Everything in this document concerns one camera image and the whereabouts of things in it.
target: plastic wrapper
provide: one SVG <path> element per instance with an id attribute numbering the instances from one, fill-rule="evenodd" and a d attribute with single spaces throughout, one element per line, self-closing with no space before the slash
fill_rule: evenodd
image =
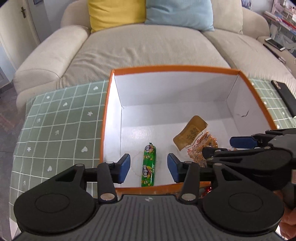
<path id="1" fill-rule="evenodd" d="M 195 163 L 198 163 L 200 167 L 207 167 L 207 162 L 202 155 L 202 149 L 204 147 L 218 148 L 217 139 L 207 131 L 196 143 L 188 148 L 187 153 Z"/>
<path id="2" fill-rule="evenodd" d="M 149 143 L 144 150 L 141 180 L 142 187 L 154 186 L 155 164 L 156 147 L 152 143 Z"/>

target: logo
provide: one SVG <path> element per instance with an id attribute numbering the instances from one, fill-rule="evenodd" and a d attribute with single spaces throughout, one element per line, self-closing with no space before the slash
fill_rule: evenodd
<path id="1" fill-rule="evenodd" d="M 143 171 L 142 172 L 143 172 L 144 178 L 150 177 L 151 173 L 152 173 L 151 167 L 148 167 L 147 165 L 143 165 Z"/>
<path id="2" fill-rule="evenodd" d="M 146 147 L 145 147 L 145 151 L 146 151 L 147 153 L 152 152 L 152 151 L 153 151 L 153 146 L 151 146 L 151 145 L 146 146 Z"/>
<path id="3" fill-rule="evenodd" d="M 151 202 L 151 201 L 153 201 L 153 198 L 152 198 L 152 197 L 146 197 L 145 200 L 146 200 L 147 202 Z"/>

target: smartphone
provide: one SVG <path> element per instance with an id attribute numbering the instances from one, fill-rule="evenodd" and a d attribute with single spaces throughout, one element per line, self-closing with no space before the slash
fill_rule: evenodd
<path id="1" fill-rule="evenodd" d="M 274 46 L 275 48 L 277 48 L 279 51 L 283 51 L 286 49 L 284 46 L 280 45 L 279 43 L 274 41 L 272 38 L 266 38 L 265 41 L 271 44 L 272 46 Z"/>

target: green grid mat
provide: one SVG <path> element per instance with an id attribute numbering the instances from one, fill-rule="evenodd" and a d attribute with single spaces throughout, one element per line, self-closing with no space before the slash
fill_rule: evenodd
<path id="1" fill-rule="evenodd" d="M 276 127 L 278 129 L 295 128 L 296 118 L 291 116 L 286 104 L 271 84 L 271 81 L 250 79 L 250 82 L 266 105 Z"/>
<path id="2" fill-rule="evenodd" d="M 15 151 L 10 217 L 18 196 L 77 163 L 98 165 L 108 81 L 69 87 L 27 102 Z M 97 183 L 87 183 L 97 197 Z"/>

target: green sausage wrapper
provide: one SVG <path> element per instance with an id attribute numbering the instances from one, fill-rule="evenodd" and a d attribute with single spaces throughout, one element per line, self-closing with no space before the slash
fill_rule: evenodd
<path id="1" fill-rule="evenodd" d="M 153 186 L 155 177 L 156 148 L 152 143 L 144 150 L 141 186 Z"/>

